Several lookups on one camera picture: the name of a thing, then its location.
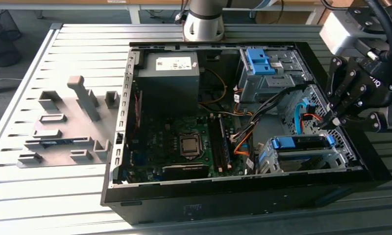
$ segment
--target wire mesh trash can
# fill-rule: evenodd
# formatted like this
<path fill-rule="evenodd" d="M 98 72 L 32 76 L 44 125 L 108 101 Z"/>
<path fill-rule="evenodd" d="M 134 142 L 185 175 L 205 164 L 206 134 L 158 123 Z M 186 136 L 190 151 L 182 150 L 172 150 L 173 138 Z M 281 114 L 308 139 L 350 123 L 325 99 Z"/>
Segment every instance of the wire mesh trash can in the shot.
<path fill-rule="evenodd" d="M 0 67 L 8 67 L 18 63 L 21 54 L 16 46 L 0 37 Z"/>
<path fill-rule="evenodd" d="M 0 10 L 0 37 L 10 42 L 21 37 L 21 32 L 8 10 Z"/>

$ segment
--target ram slot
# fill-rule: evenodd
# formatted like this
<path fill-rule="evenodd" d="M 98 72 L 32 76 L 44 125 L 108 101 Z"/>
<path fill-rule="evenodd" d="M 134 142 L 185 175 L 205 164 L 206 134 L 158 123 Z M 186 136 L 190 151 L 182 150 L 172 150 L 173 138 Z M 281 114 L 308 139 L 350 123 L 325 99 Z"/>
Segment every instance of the ram slot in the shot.
<path fill-rule="evenodd" d="M 224 121 L 221 117 L 208 120 L 213 167 L 222 172 L 230 169 L 229 145 L 225 137 Z"/>

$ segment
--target slotted metal table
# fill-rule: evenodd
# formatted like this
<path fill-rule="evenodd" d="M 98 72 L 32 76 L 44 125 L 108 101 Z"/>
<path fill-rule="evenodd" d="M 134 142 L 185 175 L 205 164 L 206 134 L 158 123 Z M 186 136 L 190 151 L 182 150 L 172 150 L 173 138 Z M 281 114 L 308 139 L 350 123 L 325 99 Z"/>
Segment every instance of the slotted metal table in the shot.
<path fill-rule="evenodd" d="M 318 30 L 309 25 L 226 25 L 226 39 L 305 41 L 328 69 L 330 53 Z M 81 74 L 96 95 L 120 90 L 133 41 L 181 41 L 181 28 L 165 24 L 52 26 L 0 121 L 0 234 L 392 234 L 392 181 L 320 209 L 132 227 L 100 206 L 104 164 L 20 169 L 17 157 L 42 113 L 36 101 L 40 92 L 65 81 L 68 74 Z M 368 137 L 392 172 L 392 133 Z"/>

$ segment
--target power supply label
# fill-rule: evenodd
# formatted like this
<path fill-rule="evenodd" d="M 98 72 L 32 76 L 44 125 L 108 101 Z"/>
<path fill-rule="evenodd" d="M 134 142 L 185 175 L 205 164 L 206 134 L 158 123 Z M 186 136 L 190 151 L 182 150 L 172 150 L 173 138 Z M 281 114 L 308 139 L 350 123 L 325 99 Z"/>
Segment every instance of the power supply label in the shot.
<path fill-rule="evenodd" d="M 157 71 L 192 69 L 192 60 L 189 57 L 158 57 L 156 63 Z"/>

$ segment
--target white label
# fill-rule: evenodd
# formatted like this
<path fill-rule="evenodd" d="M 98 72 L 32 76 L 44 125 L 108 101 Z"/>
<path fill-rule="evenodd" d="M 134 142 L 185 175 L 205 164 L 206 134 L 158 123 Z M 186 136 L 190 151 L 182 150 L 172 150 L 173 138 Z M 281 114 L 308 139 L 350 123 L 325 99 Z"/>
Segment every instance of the white label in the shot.
<path fill-rule="evenodd" d="M 45 142 L 41 142 L 41 144 L 57 144 L 56 141 L 45 141 Z"/>
<path fill-rule="evenodd" d="M 272 67 L 282 67 L 281 63 L 277 62 L 277 63 L 269 63 L 269 65 L 272 65 Z"/>
<path fill-rule="evenodd" d="M 158 57 L 156 63 L 157 71 L 192 69 L 192 61 L 189 57 Z"/>
<path fill-rule="evenodd" d="M 238 94 L 233 94 L 233 101 L 234 101 L 234 103 L 240 102 L 240 95 Z"/>
<path fill-rule="evenodd" d="M 253 163 L 253 161 L 249 160 L 249 158 L 246 158 L 245 164 L 250 169 L 253 169 L 254 163 Z"/>

